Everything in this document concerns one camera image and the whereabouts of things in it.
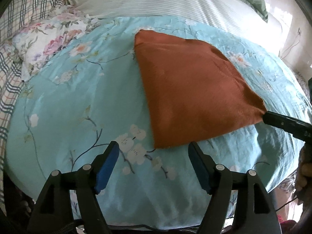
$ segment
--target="blue floral bedsheet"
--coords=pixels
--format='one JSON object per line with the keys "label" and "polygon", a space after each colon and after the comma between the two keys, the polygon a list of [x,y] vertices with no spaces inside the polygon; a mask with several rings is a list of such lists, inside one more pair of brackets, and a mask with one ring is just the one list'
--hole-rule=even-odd
{"label": "blue floral bedsheet", "polygon": [[[107,188],[97,196],[107,223],[158,229],[198,225],[210,197],[199,185],[187,145],[153,148],[133,50],[140,29],[216,46],[268,110],[310,121],[310,103],[292,72],[260,46],[179,17],[107,19],[56,54],[25,84],[11,121],[6,169],[36,199],[51,171],[77,170],[116,140],[119,159]],[[256,170],[269,191],[296,169],[303,142],[261,122],[201,141],[199,146],[230,170]],[[74,192],[71,199],[78,217]],[[228,215],[235,199],[233,192]]]}

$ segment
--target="silver screw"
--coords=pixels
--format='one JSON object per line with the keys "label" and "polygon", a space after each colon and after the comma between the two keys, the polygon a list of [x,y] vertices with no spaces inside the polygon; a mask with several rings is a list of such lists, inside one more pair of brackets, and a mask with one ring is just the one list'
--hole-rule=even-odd
{"label": "silver screw", "polygon": [[254,170],[249,170],[248,172],[251,176],[255,176],[257,173]]}
{"label": "silver screw", "polygon": [[91,169],[91,165],[90,164],[85,164],[83,167],[82,167],[85,171],[87,170],[90,170]]}
{"label": "silver screw", "polygon": [[52,176],[57,176],[57,175],[59,175],[59,174],[60,174],[60,171],[59,171],[59,170],[54,170],[54,171],[51,172],[51,175],[52,175]]}
{"label": "silver screw", "polygon": [[224,166],[222,164],[217,164],[216,165],[216,169],[219,171],[223,171],[224,170]]}

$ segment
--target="plaid fabric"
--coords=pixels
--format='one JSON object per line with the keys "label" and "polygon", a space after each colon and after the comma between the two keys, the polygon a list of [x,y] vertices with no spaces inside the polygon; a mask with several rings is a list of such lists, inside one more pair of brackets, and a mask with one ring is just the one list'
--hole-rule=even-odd
{"label": "plaid fabric", "polygon": [[[56,5],[63,5],[65,0],[12,0],[0,18],[0,43],[11,37],[25,24],[42,19]],[[0,46],[0,208],[4,213],[4,151],[7,134],[15,101],[21,92],[21,61],[9,55]]]}
{"label": "plaid fabric", "polygon": [[0,18],[0,43],[30,21],[47,17],[52,8],[56,5],[63,5],[64,1],[12,0]]}

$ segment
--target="folded cloth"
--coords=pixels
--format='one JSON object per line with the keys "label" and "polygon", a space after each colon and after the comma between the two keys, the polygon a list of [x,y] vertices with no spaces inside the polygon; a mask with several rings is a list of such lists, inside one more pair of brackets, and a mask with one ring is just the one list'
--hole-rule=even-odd
{"label": "folded cloth", "polygon": [[260,122],[266,112],[234,65],[204,41],[140,30],[135,55],[155,148],[220,136]]}

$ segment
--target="orange-brown fabric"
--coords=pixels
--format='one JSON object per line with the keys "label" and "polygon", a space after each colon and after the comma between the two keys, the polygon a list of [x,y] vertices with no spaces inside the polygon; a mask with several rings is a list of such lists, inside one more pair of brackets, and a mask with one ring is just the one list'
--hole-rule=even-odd
{"label": "orange-brown fabric", "polygon": [[214,46],[140,30],[135,55],[155,148],[209,139],[262,120],[263,100]]}

